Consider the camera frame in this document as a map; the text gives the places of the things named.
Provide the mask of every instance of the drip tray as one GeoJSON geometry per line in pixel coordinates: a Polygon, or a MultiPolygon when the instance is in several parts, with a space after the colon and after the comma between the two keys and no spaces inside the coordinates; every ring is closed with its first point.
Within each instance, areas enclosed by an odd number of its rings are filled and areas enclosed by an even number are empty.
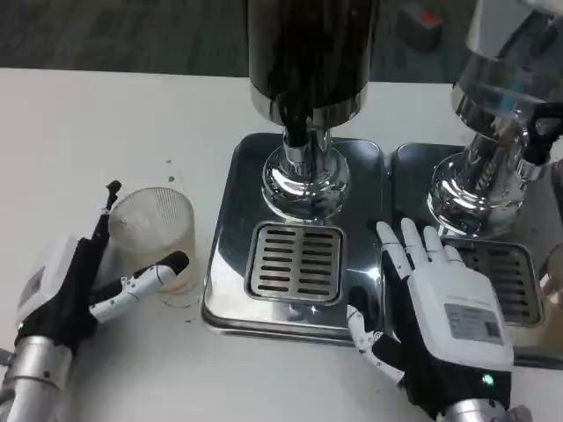
{"type": "Polygon", "coordinates": [[[337,229],[267,224],[256,237],[252,295],[310,304],[338,299],[342,235],[337,229]]]}

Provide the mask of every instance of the plastic cup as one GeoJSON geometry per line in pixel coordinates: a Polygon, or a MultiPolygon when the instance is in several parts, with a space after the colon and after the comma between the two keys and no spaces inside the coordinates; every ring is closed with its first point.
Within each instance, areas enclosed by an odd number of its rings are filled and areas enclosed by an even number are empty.
{"type": "Polygon", "coordinates": [[[182,193],[167,187],[131,193],[113,208],[109,234],[128,273],[151,266],[172,252],[185,252],[189,266],[159,293],[179,295],[194,286],[194,209],[182,193]]]}

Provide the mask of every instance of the label sticker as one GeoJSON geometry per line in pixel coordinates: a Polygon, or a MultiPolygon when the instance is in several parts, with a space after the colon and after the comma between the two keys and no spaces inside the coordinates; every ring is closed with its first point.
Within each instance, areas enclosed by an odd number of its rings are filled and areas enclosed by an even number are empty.
{"type": "Polygon", "coordinates": [[[487,309],[446,303],[444,305],[453,338],[502,345],[496,315],[487,309]]]}

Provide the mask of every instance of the metal grate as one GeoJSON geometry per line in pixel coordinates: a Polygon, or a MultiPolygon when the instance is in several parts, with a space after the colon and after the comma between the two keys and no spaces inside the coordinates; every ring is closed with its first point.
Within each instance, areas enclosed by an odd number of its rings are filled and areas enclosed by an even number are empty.
{"type": "Polygon", "coordinates": [[[491,280],[507,323],[542,321],[531,257],[521,245],[450,238],[443,242],[455,246],[468,267],[491,280]]]}
{"type": "Polygon", "coordinates": [[[342,235],[337,229],[268,224],[254,244],[248,277],[253,295],[307,303],[338,298],[342,235]]]}

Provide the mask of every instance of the white robotic hand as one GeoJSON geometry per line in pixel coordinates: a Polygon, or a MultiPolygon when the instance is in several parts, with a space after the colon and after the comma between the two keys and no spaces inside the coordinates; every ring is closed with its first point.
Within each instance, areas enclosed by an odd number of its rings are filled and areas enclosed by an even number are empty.
{"type": "Polygon", "coordinates": [[[391,306],[383,313],[362,287],[350,290],[347,318],[356,347],[431,418],[458,408],[473,409],[473,417],[479,409],[482,420],[501,418],[514,352],[490,280],[442,246],[435,229],[423,230],[424,243],[411,220],[401,222],[401,231],[405,246],[389,225],[377,224],[391,306]],[[384,332],[389,316],[394,333],[384,332]]]}

